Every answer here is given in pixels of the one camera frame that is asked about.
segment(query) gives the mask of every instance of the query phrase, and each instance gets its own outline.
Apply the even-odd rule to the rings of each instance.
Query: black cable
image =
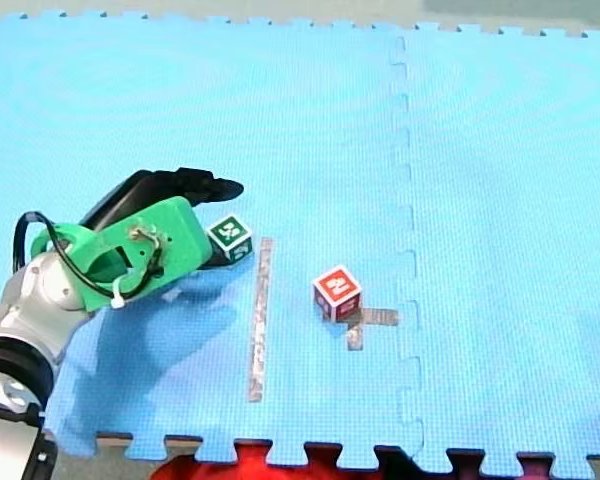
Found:
[[[13,235],[13,272],[14,273],[17,272],[18,270],[20,270],[25,265],[25,253],[24,253],[25,248],[24,247],[25,247],[27,227],[29,226],[30,223],[42,223],[45,225],[45,227],[47,228],[47,230],[49,232],[49,238],[51,239],[53,248],[58,252],[58,255],[60,256],[62,261],[65,263],[65,265],[67,267],[69,267],[71,272],[73,272],[73,274],[76,277],[78,277],[78,279],[82,283],[84,283],[87,287],[91,288],[92,290],[98,292],[101,295],[104,295],[108,298],[114,298],[114,294],[111,290],[108,290],[108,289],[98,285],[96,282],[91,280],[83,272],[80,271],[78,266],[73,262],[73,260],[71,260],[71,258],[65,252],[64,247],[61,245],[60,239],[58,238],[58,233],[56,232],[56,229],[53,226],[53,223],[40,212],[27,212],[20,217],[20,219],[18,220],[18,223],[16,224],[15,232]],[[147,263],[147,268],[142,276],[142,279],[138,283],[138,285],[136,285],[134,288],[132,288],[128,292],[120,292],[120,296],[122,298],[124,298],[125,300],[129,300],[129,299],[135,297],[136,295],[138,295],[147,286],[147,284],[151,281],[151,278],[154,275],[157,275],[162,271],[162,268],[160,267],[160,257],[161,256],[162,256],[162,248],[157,247],[153,251],[151,258],[149,259],[149,262]]]

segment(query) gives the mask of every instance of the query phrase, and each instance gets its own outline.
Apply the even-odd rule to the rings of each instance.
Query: floor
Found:
[[[0,16],[25,11],[33,16],[59,5],[70,15],[99,8],[110,15],[124,10],[141,10],[150,16],[163,12],[195,18],[224,15],[234,22],[266,16],[275,22],[307,17],[316,23],[349,19],[359,25],[381,20],[403,26],[435,21],[449,29],[458,23],[479,23],[488,31],[501,25],[520,25],[529,33],[537,33],[544,27],[559,27],[574,35],[585,28],[600,29],[600,0],[2,0]],[[154,463],[125,461],[124,446],[119,441],[103,440],[100,446],[95,459],[61,455],[53,480],[145,479],[157,467]],[[192,446],[180,445],[170,448],[169,452],[173,456],[192,450]],[[592,465],[600,479],[600,461],[592,461]]]

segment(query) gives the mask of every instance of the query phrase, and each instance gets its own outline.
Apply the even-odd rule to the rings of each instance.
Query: white zip tie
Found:
[[[126,305],[124,298],[122,298],[122,294],[120,293],[120,281],[126,275],[120,275],[113,281],[112,290],[113,290],[113,298],[111,299],[111,308],[123,308]]]

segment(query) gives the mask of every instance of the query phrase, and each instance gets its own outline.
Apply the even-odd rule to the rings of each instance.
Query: silver robot arm segment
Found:
[[[44,409],[66,347],[90,319],[54,252],[38,255],[5,285],[0,301],[0,480],[47,480],[56,448]]]

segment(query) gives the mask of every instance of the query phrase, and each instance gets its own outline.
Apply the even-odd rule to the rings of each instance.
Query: gray tape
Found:
[[[253,310],[251,334],[250,402],[261,401],[264,392],[265,326],[267,324],[267,305],[269,303],[272,247],[273,240],[271,238],[263,238],[260,242],[260,260],[256,277],[256,301]]]
[[[347,349],[362,350],[362,324],[349,325],[347,329]]]
[[[347,329],[347,349],[362,350],[363,325],[395,327],[398,325],[398,311],[386,308],[361,308],[340,320],[340,322],[349,326]]]

